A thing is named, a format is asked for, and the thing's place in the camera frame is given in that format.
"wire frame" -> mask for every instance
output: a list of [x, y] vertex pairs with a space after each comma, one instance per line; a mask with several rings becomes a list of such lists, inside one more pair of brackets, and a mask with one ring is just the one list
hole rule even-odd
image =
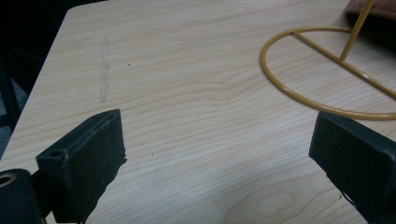
[[[333, 27], [313, 27], [313, 28], [297, 28], [293, 30], [288, 30], [286, 32], [280, 33], [273, 38], [271, 38], [262, 48], [261, 54], [261, 65], [262, 71], [271, 81], [271, 83], [276, 86], [280, 91], [288, 95], [290, 98], [300, 102], [303, 105], [307, 105], [319, 111], [331, 112], [334, 114], [339, 114], [342, 116], [349, 117], [351, 119], [369, 119], [369, 120], [392, 120], [396, 119], [396, 112], [395, 113], [365, 113], [365, 112], [357, 112], [352, 110], [346, 110], [342, 108], [337, 108], [325, 104], [318, 103], [316, 101], [310, 100], [301, 94], [291, 90], [287, 86], [285, 86], [282, 82], [280, 82], [276, 76], [271, 72], [268, 68], [267, 61], [266, 61], [266, 52], [268, 49], [279, 39], [292, 35], [295, 38], [304, 42], [307, 46], [311, 47], [312, 49], [316, 50], [317, 52], [323, 54], [333, 62], [339, 64], [340, 66], [344, 67], [347, 71], [352, 73], [353, 75], [359, 77], [361, 80], [367, 82], [368, 84], [372, 85], [373, 87], [377, 88], [378, 90], [384, 92], [390, 98], [396, 100], [396, 92], [393, 90], [388, 89], [387, 87], [380, 84], [374, 78], [367, 76], [358, 68], [354, 67], [352, 64], [346, 62], [346, 58], [350, 50], [352, 49], [353, 44], [361, 30], [361, 27], [366, 20], [370, 9], [373, 7], [375, 0], [368, 0], [361, 11], [361, 14], [356, 21], [356, 24], [352, 30], [344, 29], [344, 28], [333, 28]], [[350, 33], [349, 39], [346, 42], [344, 50], [341, 56], [336, 56], [326, 50], [325, 48], [321, 47], [320, 45], [316, 44], [314, 41], [307, 38], [303, 33], [305, 32], [315, 32], [315, 31], [328, 31], [328, 32], [342, 32], [342, 33]]]

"wooden table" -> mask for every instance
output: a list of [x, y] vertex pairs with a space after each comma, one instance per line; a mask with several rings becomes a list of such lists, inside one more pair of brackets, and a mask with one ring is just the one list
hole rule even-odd
[[[0, 169], [119, 108], [128, 161], [88, 223], [364, 223], [308, 149], [318, 111], [278, 91], [259, 55], [273, 35], [345, 26], [347, 0], [108, 1], [71, 9]], [[341, 52], [345, 34], [308, 35]], [[359, 40], [348, 61], [396, 89], [394, 53]], [[394, 112], [394, 101], [292, 37], [268, 64], [328, 105]], [[396, 140], [395, 121], [361, 121]]]

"yellow metal rod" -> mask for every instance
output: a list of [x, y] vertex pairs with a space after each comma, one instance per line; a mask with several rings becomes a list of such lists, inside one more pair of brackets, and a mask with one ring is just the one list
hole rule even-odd
[[304, 35], [301, 35], [300, 33], [296, 32], [296, 31], [292, 31], [291, 33], [293, 34], [293, 36], [295, 36], [297, 39], [303, 41], [306, 45], [308, 45], [312, 49], [317, 50], [319, 53], [323, 54], [324, 56], [328, 57], [329, 59], [331, 59], [335, 63], [338, 63], [339, 65], [344, 67], [346, 70], [351, 72], [353, 75], [361, 78], [363, 81], [367, 82], [368, 84], [372, 85], [373, 87], [377, 88], [378, 90], [384, 92], [389, 97], [391, 97], [391, 98], [396, 100], [396, 92], [394, 92], [394, 91], [386, 88], [385, 86], [381, 85], [374, 78], [369, 77], [366, 74], [363, 74], [362, 71], [360, 71], [359, 69], [354, 67], [352, 64], [341, 60], [340, 58], [338, 58], [334, 54], [330, 53], [328, 50], [324, 49], [323, 47], [319, 46], [318, 44], [316, 44], [312, 40], [308, 39]]
[[346, 42], [346, 46], [344, 47], [343, 52], [341, 53], [340, 56], [341, 61], [344, 61], [347, 58], [347, 55], [352, 49], [352, 45], [355, 43], [356, 37], [358, 37], [359, 31], [361, 30], [364, 21], [369, 15], [369, 12], [373, 7], [374, 2], [375, 0], [367, 0], [363, 9], [361, 10], [361, 14], [359, 15], [358, 20], [356, 21], [355, 26], [353, 27], [352, 32], [350, 33], [349, 39]]

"wood grain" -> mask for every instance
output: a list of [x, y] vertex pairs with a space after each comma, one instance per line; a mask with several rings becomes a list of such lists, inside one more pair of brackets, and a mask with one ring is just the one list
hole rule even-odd
[[[290, 28], [344, 26], [347, 0], [134, 0], [71, 9], [0, 169], [35, 156], [89, 116], [122, 115], [127, 163], [87, 223], [364, 223], [308, 158], [317, 111], [263, 75], [264, 43]], [[338, 52], [339, 34], [311, 34]], [[396, 89], [395, 54], [360, 39], [347, 58]], [[396, 111], [394, 101], [295, 39], [268, 64], [329, 105]], [[396, 140], [395, 121], [364, 125]]]

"pencil mark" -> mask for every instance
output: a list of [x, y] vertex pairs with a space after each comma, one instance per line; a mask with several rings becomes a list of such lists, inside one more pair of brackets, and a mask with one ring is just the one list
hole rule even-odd
[[100, 69], [100, 103], [104, 103], [107, 98], [107, 93], [109, 89], [107, 74], [109, 63], [106, 56], [109, 54], [109, 42], [108, 37], [104, 38], [102, 41], [102, 55], [101, 55], [101, 69]]

